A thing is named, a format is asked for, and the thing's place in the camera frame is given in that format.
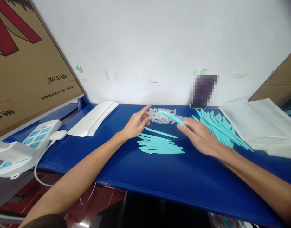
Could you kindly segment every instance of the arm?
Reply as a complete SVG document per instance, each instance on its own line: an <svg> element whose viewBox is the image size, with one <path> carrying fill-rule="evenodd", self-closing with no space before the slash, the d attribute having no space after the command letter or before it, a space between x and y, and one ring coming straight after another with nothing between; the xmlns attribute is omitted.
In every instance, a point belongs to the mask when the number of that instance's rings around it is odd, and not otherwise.
<svg viewBox="0 0 291 228"><path fill-rule="evenodd" d="M94 182L107 161L128 139L138 136L150 124L148 105L134 113L124 129L98 147L52 186L27 214L19 228L41 216L64 214Z"/></svg>
<svg viewBox="0 0 291 228"><path fill-rule="evenodd" d="M184 118L188 127L177 128L189 137L203 154L213 156L225 164L248 184L289 226L291 226L291 185L247 160L235 150L221 144L207 129L194 119Z"/></svg>

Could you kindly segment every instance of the white wall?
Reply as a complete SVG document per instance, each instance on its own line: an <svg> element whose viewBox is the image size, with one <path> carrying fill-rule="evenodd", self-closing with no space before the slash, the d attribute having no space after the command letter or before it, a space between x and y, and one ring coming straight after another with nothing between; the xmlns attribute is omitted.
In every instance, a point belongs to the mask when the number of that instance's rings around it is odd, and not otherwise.
<svg viewBox="0 0 291 228"><path fill-rule="evenodd" d="M212 104L249 98L291 52L291 0L32 2L91 102L185 105L202 68Z"/></svg>

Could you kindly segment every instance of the forearm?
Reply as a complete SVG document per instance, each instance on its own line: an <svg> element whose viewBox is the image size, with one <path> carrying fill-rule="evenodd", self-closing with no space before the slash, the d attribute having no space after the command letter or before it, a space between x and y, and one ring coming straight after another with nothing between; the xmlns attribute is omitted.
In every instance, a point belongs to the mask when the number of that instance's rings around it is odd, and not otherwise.
<svg viewBox="0 0 291 228"><path fill-rule="evenodd" d="M223 164L248 184L288 225L291 226L291 185L247 160L233 149L217 155Z"/></svg>
<svg viewBox="0 0 291 228"><path fill-rule="evenodd" d="M117 133L81 160L36 203L21 226L43 215L64 214L94 182L107 161L125 141Z"/></svg>

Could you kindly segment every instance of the red printed graphic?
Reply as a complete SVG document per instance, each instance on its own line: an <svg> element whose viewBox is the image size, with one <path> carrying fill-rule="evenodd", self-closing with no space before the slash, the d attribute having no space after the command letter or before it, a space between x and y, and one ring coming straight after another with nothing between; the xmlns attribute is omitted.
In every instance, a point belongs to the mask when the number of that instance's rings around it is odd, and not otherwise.
<svg viewBox="0 0 291 228"><path fill-rule="evenodd" d="M0 0L0 55L8 56L19 49L9 32L31 43L41 41L41 37L3 0Z"/></svg>

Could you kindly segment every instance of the power cord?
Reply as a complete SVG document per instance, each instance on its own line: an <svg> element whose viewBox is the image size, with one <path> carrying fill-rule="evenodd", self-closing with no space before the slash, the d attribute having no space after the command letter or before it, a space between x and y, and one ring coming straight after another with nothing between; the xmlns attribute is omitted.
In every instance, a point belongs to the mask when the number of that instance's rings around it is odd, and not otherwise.
<svg viewBox="0 0 291 228"><path fill-rule="evenodd" d="M38 167L38 164L39 164L40 160L42 159L43 155L45 154L45 152L46 152L46 151L48 150L48 148L49 148L52 144L54 144L55 142L56 142L56 140L52 140L52 141L50 142L49 146L44 150L44 152L42 153L42 155L39 157L38 161L36 162L35 169L34 169L34 175L35 175L35 178L37 179L37 181L38 181L40 184L42 184L42 185L44 185L44 186L49 186L49 187L52 187L52 185L45 184L45 183L42 182L42 181L40 180L40 178L38 177L38 175L37 175L37 167ZM95 183L95 185L94 185L94 188L93 188L93 190L92 190L92 193L90 194L90 196L89 196L89 198L87 199L86 202L88 202L89 199L91 198L91 196L92 196L92 194L93 194L93 192L94 192L94 190L95 190L95 187L96 187L96 183Z"/></svg>
<svg viewBox="0 0 291 228"><path fill-rule="evenodd" d="M38 181L40 184L45 185L45 186L49 186L49 187L52 187L52 185L49 185L49 184L45 184L45 183L43 183L43 182L40 180L40 178L38 177L38 175L37 175L37 167L38 167L38 164L39 164L40 160L42 159L43 155L45 154L45 152L48 150L48 148L49 148L52 144L55 143L55 141L56 141L56 140L51 141L51 143L49 144L49 146L45 149L45 151L44 151L44 152L42 153L42 155L39 157L39 159L38 159L37 162L36 162L35 169L34 169L34 175L35 175L35 178L37 179L37 181Z"/></svg>
<svg viewBox="0 0 291 228"><path fill-rule="evenodd" d="M94 188L93 188L93 190L92 190L92 193L90 194L90 196L89 196L89 198L87 199L87 201L91 198L91 196L92 196L92 194L93 194L93 192L94 192L94 190L95 190L95 187L96 187L96 183L95 183Z"/></svg>

